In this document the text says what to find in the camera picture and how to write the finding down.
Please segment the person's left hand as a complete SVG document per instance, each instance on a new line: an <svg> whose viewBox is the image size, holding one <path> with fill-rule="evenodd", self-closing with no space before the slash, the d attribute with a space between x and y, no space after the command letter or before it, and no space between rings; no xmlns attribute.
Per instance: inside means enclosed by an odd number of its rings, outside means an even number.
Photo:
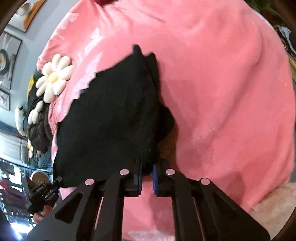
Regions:
<svg viewBox="0 0 296 241"><path fill-rule="evenodd" d="M53 210L53 208L49 205L45 205L44 209L41 212L35 213L33 215L33 221L35 224L38 224L41 220L43 220L43 218L49 214L51 211Z"/></svg>

